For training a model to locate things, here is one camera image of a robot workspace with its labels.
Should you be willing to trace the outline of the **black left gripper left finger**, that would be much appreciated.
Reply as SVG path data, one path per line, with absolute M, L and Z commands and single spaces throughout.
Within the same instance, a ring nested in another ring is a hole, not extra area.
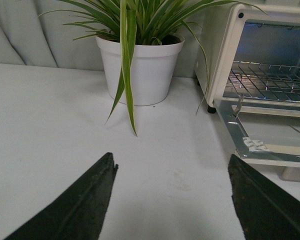
M 97 240 L 119 166 L 107 152 L 8 240 Z

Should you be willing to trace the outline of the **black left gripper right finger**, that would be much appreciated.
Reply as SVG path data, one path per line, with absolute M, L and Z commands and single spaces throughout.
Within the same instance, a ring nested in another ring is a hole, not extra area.
M 228 174 L 245 239 L 300 240 L 300 201 L 236 155 Z

